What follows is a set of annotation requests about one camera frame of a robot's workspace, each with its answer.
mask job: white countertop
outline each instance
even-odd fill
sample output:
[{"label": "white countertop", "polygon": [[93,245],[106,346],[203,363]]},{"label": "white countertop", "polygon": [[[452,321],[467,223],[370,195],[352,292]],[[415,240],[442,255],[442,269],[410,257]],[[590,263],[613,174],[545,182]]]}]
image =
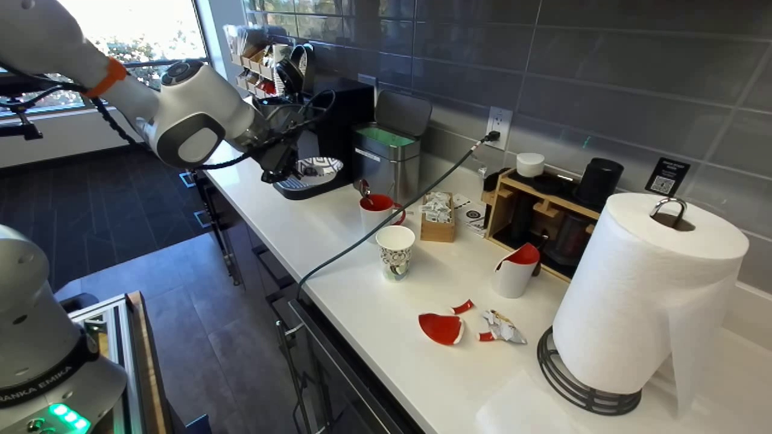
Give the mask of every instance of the white countertop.
[{"label": "white countertop", "polygon": [[[229,156],[231,150],[221,148],[211,162]],[[303,276],[358,237],[358,192],[350,186],[308,199],[284,199],[259,182],[255,162],[208,176],[293,276]],[[466,192],[474,203],[477,182],[474,174],[461,169],[442,190]],[[408,213],[408,223],[417,232],[417,210]],[[490,276],[506,254],[485,240],[481,229],[461,223],[452,244],[419,240],[399,283],[386,280],[376,245],[361,244],[315,272],[303,290],[425,431],[772,430],[772,351],[729,331],[721,331],[707,380],[684,414],[674,412],[665,374],[649,380],[642,404],[625,418],[601,418],[569,404],[534,361],[538,338],[556,310],[563,283],[534,276],[522,298],[501,298],[490,290]],[[451,305],[466,298],[477,309],[462,313],[466,336],[455,346],[421,336],[419,313],[451,313]],[[477,342],[485,331],[481,309],[509,316],[528,345]]]}]

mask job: electrical outlet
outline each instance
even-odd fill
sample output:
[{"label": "electrical outlet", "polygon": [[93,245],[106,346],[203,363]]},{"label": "electrical outlet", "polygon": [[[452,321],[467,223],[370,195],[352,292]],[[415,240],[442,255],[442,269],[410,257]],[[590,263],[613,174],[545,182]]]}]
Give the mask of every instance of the electrical outlet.
[{"label": "electrical outlet", "polygon": [[512,122],[512,111],[492,105],[487,113],[487,131],[497,131],[500,139],[487,141],[490,148],[503,150],[506,148],[506,134],[509,134],[509,122]]}]

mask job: wall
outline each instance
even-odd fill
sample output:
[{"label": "wall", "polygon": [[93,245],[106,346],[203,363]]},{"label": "wall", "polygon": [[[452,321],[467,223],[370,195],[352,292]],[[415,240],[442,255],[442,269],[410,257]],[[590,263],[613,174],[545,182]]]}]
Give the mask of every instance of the wall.
[{"label": "wall", "polygon": [[689,162],[679,195],[748,234],[740,280],[772,295],[772,3],[252,0],[249,20],[315,41],[326,73],[431,98],[433,154],[512,108],[506,150],[469,166],[609,156],[642,190],[658,156]]}]

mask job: cup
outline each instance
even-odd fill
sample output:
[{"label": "cup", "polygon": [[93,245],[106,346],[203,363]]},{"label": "cup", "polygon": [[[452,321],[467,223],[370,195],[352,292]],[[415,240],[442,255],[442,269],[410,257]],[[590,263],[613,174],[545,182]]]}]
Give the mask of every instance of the cup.
[{"label": "cup", "polygon": [[398,205],[381,192],[368,192],[358,197],[358,219],[361,219],[361,237],[366,237],[370,229],[376,229],[383,219],[392,215],[391,223],[405,221],[405,210],[396,213]]},{"label": "cup", "polygon": [[522,296],[538,260],[538,249],[533,244],[522,244],[516,254],[506,255],[497,264],[497,272],[492,275],[492,290],[506,298]]},{"label": "cup", "polygon": [[381,249],[386,276],[399,280],[408,272],[415,232],[410,227],[383,227],[376,234],[376,244]]},{"label": "cup", "polygon": [[545,156],[534,152],[521,152],[513,156],[513,170],[522,179],[534,179],[545,170]]}]

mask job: mug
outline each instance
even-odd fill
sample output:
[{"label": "mug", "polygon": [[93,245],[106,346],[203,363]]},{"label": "mug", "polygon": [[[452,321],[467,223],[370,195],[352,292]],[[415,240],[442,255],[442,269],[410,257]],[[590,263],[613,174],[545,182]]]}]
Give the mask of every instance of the mug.
[{"label": "mug", "polygon": [[396,210],[398,210],[398,205],[389,195],[381,195],[381,192],[361,195],[358,197],[361,237],[366,237],[370,229],[376,229],[391,215],[396,215],[391,223],[403,223],[405,210],[399,210],[399,213],[396,213]]},{"label": "mug", "polygon": [[522,296],[538,260],[538,249],[533,244],[522,244],[516,254],[506,255],[497,264],[497,272],[492,275],[492,290],[506,298]]}]

